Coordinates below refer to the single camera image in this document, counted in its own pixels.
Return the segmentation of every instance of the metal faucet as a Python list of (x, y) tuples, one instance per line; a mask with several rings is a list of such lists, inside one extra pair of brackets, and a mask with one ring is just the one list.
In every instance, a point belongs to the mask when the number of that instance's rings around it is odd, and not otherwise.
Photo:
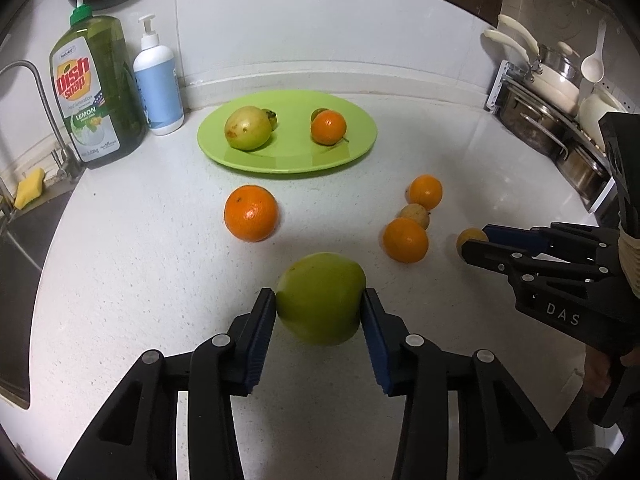
[[(51, 152), (53, 156), (53, 160), (55, 160), (58, 165), (58, 174), (62, 178), (66, 178), (67, 176), (71, 178), (75, 178), (81, 173), (81, 166), (78, 160), (76, 159), (76, 154), (74, 150), (65, 142), (58, 127), (56, 126), (56, 120), (53, 117), (53, 113), (51, 108), (49, 107), (49, 103), (47, 102), (47, 96), (44, 93), (44, 86), (42, 85), (42, 79), (40, 78), (40, 73), (36, 66), (31, 62), (25, 59), (19, 59), (12, 63), (9, 63), (2, 70), (0, 70), (0, 76), (7, 72), (8, 70), (15, 68), (17, 66), (23, 66), (28, 68), (33, 74), (33, 78), (36, 81), (36, 86), (38, 88), (38, 94), (40, 95), (40, 101), (42, 102), (42, 107), (44, 108), (44, 112), (47, 115), (47, 119), (49, 120), (49, 124), (51, 125), (51, 130), (53, 134), (56, 136), (56, 140), (58, 141), (58, 145), (60, 146), (60, 151), (62, 154), (62, 160), (60, 160), (60, 156), (56, 150)], [(8, 187), (0, 178), (0, 193), (2, 196), (0, 197), (2, 202), (0, 203), (0, 210), (4, 213), (4, 217), (8, 220), (11, 217), (11, 214), (14, 211), (14, 197), (9, 192)]]

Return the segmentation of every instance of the dish soap label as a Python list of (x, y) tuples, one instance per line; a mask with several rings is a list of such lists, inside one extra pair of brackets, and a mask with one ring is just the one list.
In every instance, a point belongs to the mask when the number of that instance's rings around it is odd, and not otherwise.
[(109, 117), (94, 58), (85, 38), (75, 38), (52, 56), (56, 97), (83, 162), (116, 151), (120, 142)]

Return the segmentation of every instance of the green plate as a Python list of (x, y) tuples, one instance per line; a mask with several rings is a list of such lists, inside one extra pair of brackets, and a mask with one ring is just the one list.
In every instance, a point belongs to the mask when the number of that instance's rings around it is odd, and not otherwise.
[[(225, 123), (242, 106), (253, 105), (276, 112), (278, 126), (257, 150), (242, 152), (228, 145)], [(311, 140), (311, 114), (328, 108), (342, 114), (347, 133), (335, 146)], [(236, 170), (256, 173), (306, 173), (346, 164), (367, 153), (378, 136), (376, 123), (362, 108), (339, 97), (311, 90), (258, 92), (222, 105), (198, 129), (198, 145), (210, 158)]]

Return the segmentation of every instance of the sponge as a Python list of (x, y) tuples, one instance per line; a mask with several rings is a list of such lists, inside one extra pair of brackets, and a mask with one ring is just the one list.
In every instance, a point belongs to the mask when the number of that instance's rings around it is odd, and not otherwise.
[(29, 176), (18, 184), (18, 191), (15, 194), (15, 206), (22, 209), (31, 200), (35, 200), (42, 194), (42, 181), (44, 180), (44, 170), (36, 168)]

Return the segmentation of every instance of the white wall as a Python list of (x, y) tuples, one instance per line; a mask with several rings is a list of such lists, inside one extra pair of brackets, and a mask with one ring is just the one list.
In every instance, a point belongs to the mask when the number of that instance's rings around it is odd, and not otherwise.
[[(0, 52), (0, 65), (20, 58), (37, 65), (52, 105), (49, 53), (68, 29), (71, 9), (68, 0), (31, 0)], [(132, 56), (138, 18), (151, 12), (188, 88), (295, 70), (306, 75), (305, 88), (326, 90), (314, 74), (330, 66), (486, 92), (503, 56), (481, 39), (485, 22), (443, 0), (132, 0), (107, 12), (122, 21)], [(282, 84), (298, 85), (291, 81)], [(0, 81), (0, 171), (49, 134), (30, 74), (17, 70)]]
[[(595, 50), (598, 22), (604, 16), (581, 0), (503, 0), (502, 12), (519, 20), (540, 43), (555, 47), (558, 41), (564, 41), (581, 59)], [(612, 83), (614, 95), (621, 101), (629, 98), (640, 105), (640, 55), (620, 22), (611, 15), (606, 20), (603, 50), (606, 81)]]

